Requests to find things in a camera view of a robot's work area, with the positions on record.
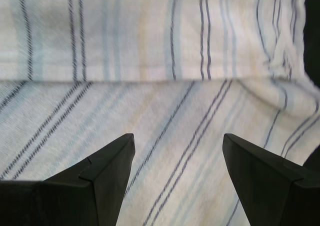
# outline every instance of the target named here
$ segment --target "light blue stripe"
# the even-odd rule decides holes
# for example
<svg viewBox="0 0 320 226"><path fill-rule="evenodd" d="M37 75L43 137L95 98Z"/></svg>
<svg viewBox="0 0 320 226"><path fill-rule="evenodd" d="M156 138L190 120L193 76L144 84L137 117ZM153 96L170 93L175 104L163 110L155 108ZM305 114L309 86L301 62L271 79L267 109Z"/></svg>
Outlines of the light blue stripe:
<svg viewBox="0 0 320 226"><path fill-rule="evenodd" d="M268 47L267 47L267 42L266 42L266 37L265 37L265 32L264 32L264 24L263 24L262 21L260 21L261 18L263 19L263 17L262 17L262 8L263 8L263 6L264 6L264 0L259 0L259 5L258 5L258 16L259 17L256 18L256 20L257 20L256 25L257 25L257 27L259 26L260 29L258 28L257 36L259 36L259 38L260 38L260 35L259 35L259 30L260 30L260 32L261 32L261 40L262 40L261 46L262 46L262 49L263 49L263 52L264 52L265 56L268 58L268 70L269 71L271 70L272 74L274 75L275 71L272 68L270 68L270 65L269 65L271 57L270 57L270 54L268 53Z"/></svg>
<svg viewBox="0 0 320 226"><path fill-rule="evenodd" d="M118 105L119 100L122 99L124 97L124 95L128 92L128 86L126 86L125 88L123 88L119 95L117 95L117 97L115 98L115 100L113 101L112 105L110 106L110 108L106 108L106 103L107 101L110 99L110 97L113 95L115 88L112 87L110 88L103 96L102 98L99 100L99 102L94 106L94 108L91 110L90 114L85 118L85 120L83 121L83 123L81 124L81 126L78 128L78 130L76 131L75 135L72 137L72 139L68 142L68 144L63 148L63 150L60 152L60 154L56 157L55 163L53 165L50 166L49 168L49 173L50 175L57 173L57 168L59 167L59 165L61 164L61 162L67 157L69 156L69 152L75 147L75 144L77 143L77 141L79 140L80 137L82 137L87 130L91 130L92 131L92 124L95 124L97 121L97 117L99 117L100 119L101 117L101 110L105 110L106 113L104 114L104 117L108 114L110 114L113 110L113 107ZM77 156L71 158L68 163L69 165L73 165L75 163L78 163L78 158L79 158L79 154L77 154Z"/></svg>
<svg viewBox="0 0 320 226"><path fill-rule="evenodd" d="M224 77L228 76L228 30L225 18L224 0L220 0L220 12L223 23L223 72Z"/></svg>
<svg viewBox="0 0 320 226"><path fill-rule="evenodd" d="M232 116L234 115L235 113L235 110L238 106L238 102L240 102L240 100L243 99L243 95L244 95L244 90L241 90L241 92L238 94L238 97L237 99L235 100L236 103L234 103L231 107L231 109L229 110L225 120L223 121L223 124L220 128L220 132L218 134L216 134L218 137L219 136L223 136L224 133L229 133L232 131L232 128L235 126L237 120L238 120L238 117L240 116L241 112L243 111L245 105L246 105L246 102L244 102L241 106L241 108L239 109L238 113L236 114L235 116L235 119L233 121L233 123L231 124L231 128L229 128L228 132L225 131L225 128L227 126L227 124L229 123L230 119L232 118ZM188 187L183 199L180 201L179 203L179 206L177 207L177 210L175 211L175 214L170 222L170 224L168 225L177 225L176 224L176 220L178 219L178 216L180 215L181 211L179 211L179 209L181 209L183 207L183 205L186 204L186 201L188 199L188 196L191 194L192 190L194 189L194 187L196 186L196 183L198 182L199 178L200 178L200 175L201 175L201 172L203 171L204 167L205 167L205 164L207 163L208 159L210 159L210 157L212 156L213 152L214 152L214 149L215 147L213 146L210 151L208 151L208 154L207 154L207 157L203 160L202 164L199 166L199 169L197 170L197 173L196 173L196 177L194 178L193 182L190 184L190 186ZM190 200L190 204L188 205L186 211L184 212L183 216L182 216L182 221L179 223L179 225L184 225L184 222L186 220L186 218L188 217L189 215L189 212L193 206L193 202L195 202L195 200L197 199L197 197L199 196L199 192L200 192L200 188L202 188L202 186L204 185L205 181L206 181L206 178L208 177L208 175L212 173L212 170L207 170L207 173L205 174L204 178L202 179L202 181L197 184L197 191L196 191L196 194L194 196L194 198L192 200Z"/></svg>
<svg viewBox="0 0 320 226"><path fill-rule="evenodd" d="M119 28L120 25L120 8L121 0L115 0L114 2L114 28L113 28L113 50L114 50L114 61L115 61L115 80L121 80L121 63L120 63L120 46L119 46Z"/></svg>
<svg viewBox="0 0 320 226"><path fill-rule="evenodd" d="M103 79L110 79L108 55L108 0L102 0L102 53L103 53Z"/></svg>
<svg viewBox="0 0 320 226"><path fill-rule="evenodd" d="M279 95L279 101L278 101L278 103L280 104L280 105L278 105L277 107L277 109L276 109L276 113L278 113L278 111L279 111L279 108L280 109L282 109L282 111L284 111L284 110L286 110L287 109L287 106L288 106L288 93L287 93L287 91L286 91L286 89L281 85L278 85L275 81L273 81L273 80L271 80L271 83L276 87L276 89L278 90L278 95ZM270 151L270 150L277 150L277 145L273 145L273 138L274 138L274 132L276 131L276 128L277 128L277 126L279 125L279 120L281 120L281 117L282 117L282 113L280 113L279 115L278 115L278 118L276 119L276 121L275 121L275 123L274 123L274 126L273 126L273 129L272 129L272 132L271 132L271 134L270 134L270 136L269 136L269 139L268 139L268 142L267 142L267 145L266 145L266 147L268 147L268 150ZM270 123L270 125L272 125L273 124L273 122L274 122L274 119L275 119L275 117L272 117L272 121L271 121L271 123ZM269 134L269 132L267 132L267 134L265 134L264 135L264 138L265 138L265 141L267 140L267 137L268 137L268 134Z"/></svg>
<svg viewBox="0 0 320 226"><path fill-rule="evenodd" d="M180 103L182 97L186 93L186 91L189 88L189 86L190 86L190 83L185 83L185 86L182 87L182 89L180 90L178 95L175 97L175 100L171 103L170 108L167 110L167 116L164 117L157 124L155 130L153 131L153 133L150 135L150 138L146 142L146 144L145 144L145 146L144 146L144 148L142 150L142 152L144 152L144 153L141 153L141 155L138 158L135 158L135 162L132 165L131 172L136 172L138 170L138 167L142 164L142 162L144 161L144 159L147 156L148 152L151 150L151 148L152 148L152 146L153 146L153 144L155 142L155 139L158 137L160 132L163 131L163 129L164 129L165 125L167 124L170 116L172 115L172 113L177 108L177 105ZM175 134L175 128L177 128L179 126L181 118L183 118L186 110L189 108L188 105L192 102L193 97L197 94L197 92L200 90L200 88L201 88L201 86L200 86L199 83L196 83L193 86L193 88L189 92L189 95L186 98L184 104L182 105L180 110L177 112L176 116L174 117L174 119L173 119L172 123L170 124L169 128L167 129L166 133L164 134L164 136L162 137L161 141L159 142L159 144L157 145L157 147L153 151L152 157L148 161L147 166L143 169L143 171L146 171L146 170L148 170L148 169L153 167L153 164L156 161L155 159L157 158L157 155L159 155L161 153L163 147L170 142L170 139L171 139L172 135ZM137 190L140 189L140 185L144 182L144 179L145 179L145 174L144 174L143 171L139 175L139 178L135 181L134 185L130 189L130 193L127 194L126 198L134 197L134 195L137 192ZM132 177L134 177L134 175L135 175L134 173L131 173L130 178L129 178L129 182L131 181ZM125 209L127 208L127 206L128 206L127 204L122 205L123 212L125 212Z"/></svg>
<svg viewBox="0 0 320 226"><path fill-rule="evenodd" d="M230 0L227 0L226 2L226 16L230 22L231 30L232 30L232 76L237 76L237 36L235 32L235 27L233 25L232 19L230 17L229 12L229 4Z"/></svg>
<svg viewBox="0 0 320 226"><path fill-rule="evenodd" d="M182 79L182 64L181 64L181 9L183 0L176 2L175 17L174 17L174 57L175 57L175 76L176 79Z"/></svg>
<svg viewBox="0 0 320 226"><path fill-rule="evenodd" d="M75 159L76 162L80 161L84 157L84 152L90 146L91 142L97 139L97 135L100 135L101 133L106 133L106 131L104 130L106 126L112 127L112 125L110 125L108 122L110 116L112 115L111 113L115 109L117 109L120 103L125 104L124 98L130 93L130 91L131 91L130 87L126 86L125 89L113 101L109 110L105 114L99 116L97 124L95 125L94 129L91 130L90 134L86 137L86 139L82 142L79 149L75 152L73 159Z"/></svg>
<svg viewBox="0 0 320 226"><path fill-rule="evenodd" d="M283 104L283 105L277 105L277 107L274 109L274 111L273 111L273 113L274 113L274 115L271 115L270 117L268 117L269 118L269 125L270 125L270 127L272 126L272 124L273 124L273 122L274 122L274 120L275 120L275 116L277 115L277 113L278 113L278 111L279 111L279 109L281 108L283 108L284 107L284 102L285 102L285 100L286 100L286 97L285 97L285 94L281 91L281 89L279 88L279 86L273 81L273 80L270 80L271 81L271 83L275 86L275 88L278 90L278 97L279 97L279 101L278 101L278 103L279 104ZM274 131L276 130L276 127L277 127L277 122L280 120L280 118L281 118L281 113L278 115L278 117L277 117L277 119L276 119L276 121L275 121L275 124L274 124L274 126L273 126L273 129L272 129L272 132L271 132L271 134L270 134L270 136L269 136L269 139L268 139L268 142L267 142L267 145L265 146L266 148L268 148L268 150L271 150L270 149L270 145L273 145L272 144L272 141L273 141L273 138L274 138ZM269 134L269 131L270 130L266 130L265 132L264 132L264 135L263 135L263 142L261 143L261 147L263 147L264 146L264 144L265 144L265 142L267 141L267 138L268 138L268 134Z"/></svg>

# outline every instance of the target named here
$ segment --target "striped fabric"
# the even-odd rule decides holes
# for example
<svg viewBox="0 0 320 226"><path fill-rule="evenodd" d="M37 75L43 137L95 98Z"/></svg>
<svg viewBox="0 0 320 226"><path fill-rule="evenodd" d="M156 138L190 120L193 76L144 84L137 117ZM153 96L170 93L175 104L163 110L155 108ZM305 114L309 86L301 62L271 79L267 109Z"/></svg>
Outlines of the striped fabric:
<svg viewBox="0 0 320 226"><path fill-rule="evenodd" d="M1 0L0 10L0 80L296 79L304 68L304 0Z"/></svg>
<svg viewBox="0 0 320 226"><path fill-rule="evenodd" d="M300 165L320 143L304 0L0 7L1 180L46 179L134 133L118 226L248 226L223 135Z"/></svg>

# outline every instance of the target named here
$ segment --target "striped cloth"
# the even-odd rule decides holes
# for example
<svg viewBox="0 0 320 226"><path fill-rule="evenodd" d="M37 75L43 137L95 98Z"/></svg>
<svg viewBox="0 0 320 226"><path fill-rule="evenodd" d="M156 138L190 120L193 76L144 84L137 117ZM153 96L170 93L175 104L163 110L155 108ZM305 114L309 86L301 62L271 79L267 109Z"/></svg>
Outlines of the striped cloth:
<svg viewBox="0 0 320 226"><path fill-rule="evenodd" d="M0 0L0 12L1 180L46 179L134 133L118 226L247 226L223 135L300 165L320 143L304 0Z"/></svg>

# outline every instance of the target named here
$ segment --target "cloth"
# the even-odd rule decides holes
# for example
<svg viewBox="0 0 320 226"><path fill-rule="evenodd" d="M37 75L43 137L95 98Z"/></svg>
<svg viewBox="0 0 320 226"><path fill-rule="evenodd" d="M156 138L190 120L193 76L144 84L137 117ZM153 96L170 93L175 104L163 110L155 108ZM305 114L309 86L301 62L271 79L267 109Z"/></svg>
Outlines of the cloth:
<svg viewBox="0 0 320 226"><path fill-rule="evenodd" d="M224 134L300 165L319 145L304 0L0 7L2 180L44 180L134 133L118 226L245 226Z"/></svg>

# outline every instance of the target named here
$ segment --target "towel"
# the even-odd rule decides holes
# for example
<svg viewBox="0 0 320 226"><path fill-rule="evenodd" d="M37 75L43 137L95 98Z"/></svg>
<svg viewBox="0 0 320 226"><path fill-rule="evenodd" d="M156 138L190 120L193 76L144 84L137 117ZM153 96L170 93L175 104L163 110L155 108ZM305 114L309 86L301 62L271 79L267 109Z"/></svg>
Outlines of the towel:
<svg viewBox="0 0 320 226"><path fill-rule="evenodd" d="M118 226L247 226L232 133L302 165L319 145L304 0L0 0L0 179L44 180L125 133Z"/></svg>

